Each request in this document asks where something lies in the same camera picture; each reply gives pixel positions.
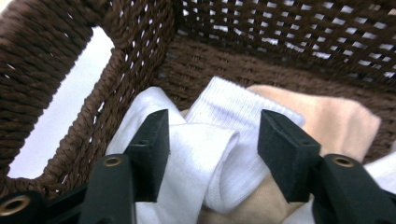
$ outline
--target woven wicker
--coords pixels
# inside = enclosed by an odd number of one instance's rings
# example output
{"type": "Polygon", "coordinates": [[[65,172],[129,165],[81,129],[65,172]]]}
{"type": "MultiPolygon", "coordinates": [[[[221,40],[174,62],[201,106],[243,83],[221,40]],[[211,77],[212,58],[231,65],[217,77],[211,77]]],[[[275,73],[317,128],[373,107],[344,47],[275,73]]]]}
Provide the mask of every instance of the woven wicker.
{"type": "Polygon", "coordinates": [[[361,102],[382,119],[373,161],[396,139],[395,22],[388,0],[16,0],[0,17],[0,197],[85,183],[139,92],[185,109],[214,75],[361,102]],[[42,176],[7,177],[95,26],[115,48],[78,118],[42,176]]]}

